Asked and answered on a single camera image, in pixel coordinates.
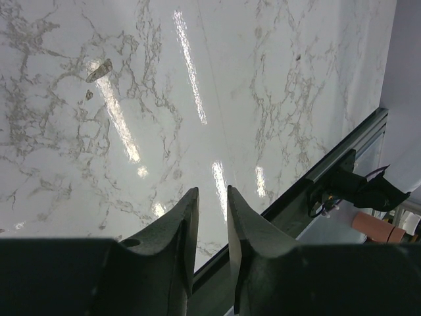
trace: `white marble tabletop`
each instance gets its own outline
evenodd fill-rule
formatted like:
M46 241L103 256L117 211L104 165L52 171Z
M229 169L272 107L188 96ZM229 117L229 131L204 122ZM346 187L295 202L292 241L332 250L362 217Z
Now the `white marble tabletop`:
M198 268L228 184L264 211L378 107L394 12L0 0L0 237L126 238L198 186Z

